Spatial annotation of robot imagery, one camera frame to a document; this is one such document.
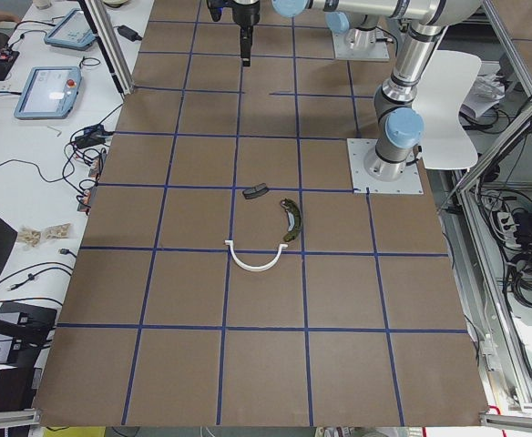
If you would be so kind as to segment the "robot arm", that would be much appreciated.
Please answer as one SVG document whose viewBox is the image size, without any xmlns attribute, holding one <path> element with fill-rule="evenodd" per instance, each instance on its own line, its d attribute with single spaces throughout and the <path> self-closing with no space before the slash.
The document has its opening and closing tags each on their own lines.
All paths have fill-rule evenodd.
<svg viewBox="0 0 532 437">
<path fill-rule="evenodd" d="M 336 35 L 343 37 L 350 48 L 371 48 L 376 42 L 378 15 L 352 12 L 327 12 L 326 25 Z"/>
<path fill-rule="evenodd" d="M 326 13 L 407 18 L 411 21 L 391 75 L 377 88 L 374 107 L 380 131 L 374 150 L 364 159 L 373 178 L 391 182 L 402 176 L 409 154 L 421 142 L 424 121 L 412 109 L 417 84 L 443 32 L 471 16 L 480 1 L 273 1 L 274 10 L 295 17 L 307 9 Z"/>
</svg>

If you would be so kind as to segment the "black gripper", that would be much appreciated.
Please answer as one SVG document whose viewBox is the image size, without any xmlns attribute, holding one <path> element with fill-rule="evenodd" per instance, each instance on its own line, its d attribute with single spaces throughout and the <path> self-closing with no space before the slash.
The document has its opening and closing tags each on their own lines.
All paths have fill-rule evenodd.
<svg viewBox="0 0 532 437">
<path fill-rule="evenodd" d="M 261 19 L 260 0 L 233 0 L 233 21 L 240 26 L 240 59 L 243 67 L 251 65 L 251 48 L 253 44 L 253 26 Z"/>
</svg>

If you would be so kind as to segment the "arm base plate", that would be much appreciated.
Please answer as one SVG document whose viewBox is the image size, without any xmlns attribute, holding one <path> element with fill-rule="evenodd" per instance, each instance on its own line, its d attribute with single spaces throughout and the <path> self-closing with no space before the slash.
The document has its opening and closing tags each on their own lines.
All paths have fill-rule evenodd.
<svg viewBox="0 0 532 437">
<path fill-rule="evenodd" d="M 334 56 L 339 60 L 387 62 L 390 59 L 388 37 L 379 28 L 332 33 L 332 42 Z"/>
<path fill-rule="evenodd" d="M 387 163 L 376 154 L 377 140 L 348 138 L 348 158 L 355 194 L 423 195 L 414 153 L 405 161 Z"/>
</svg>

